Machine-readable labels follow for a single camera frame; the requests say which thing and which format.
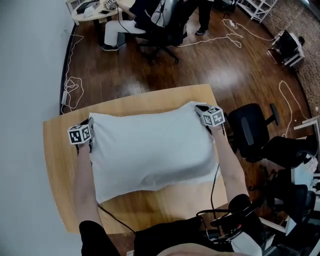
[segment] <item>chair base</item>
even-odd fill
[[[141,47],[155,47],[155,50],[151,54],[148,54],[146,52],[142,52],[141,51]],[[154,60],[155,60],[155,58],[156,58],[156,56],[157,56],[157,54],[158,54],[158,52],[160,50],[165,51],[172,58],[174,58],[174,62],[175,63],[179,63],[179,61],[180,61],[179,58],[171,50],[169,50],[166,46],[155,45],[155,44],[152,44],[150,42],[141,42],[136,46],[136,50],[139,53],[141,53],[142,56],[145,57],[148,60],[150,66],[153,66]]]

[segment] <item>pillowcase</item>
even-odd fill
[[[179,182],[213,181],[218,166],[214,142],[194,110],[196,104],[121,117],[90,113],[97,202]]]

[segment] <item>sneaker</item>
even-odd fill
[[[102,50],[106,51],[106,52],[111,52],[111,51],[118,51],[119,50],[119,46],[116,45],[116,46],[111,46],[111,45],[107,45],[107,44],[104,44],[102,47],[101,47]]]
[[[202,29],[201,27],[195,32],[196,36],[203,36],[206,33],[207,29]]]

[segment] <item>person's arm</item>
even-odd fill
[[[244,170],[226,140],[221,127],[211,127],[210,129],[215,140],[226,196],[230,203],[237,195],[248,195]]]
[[[73,179],[73,203],[79,224],[83,221],[93,221],[102,226],[89,153],[88,143],[79,147]]]
[[[134,15],[134,14],[130,11],[130,8],[129,8],[128,6],[126,6],[126,5],[124,5],[121,0],[118,0],[118,1],[117,1],[117,5],[119,6],[119,8],[120,8],[122,11],[124,11],[125,13],[127,13],[127,14],[128,14],[129,16],[131,16],[132,18],[135,18],[135,17],[136,17],[136,15]]]

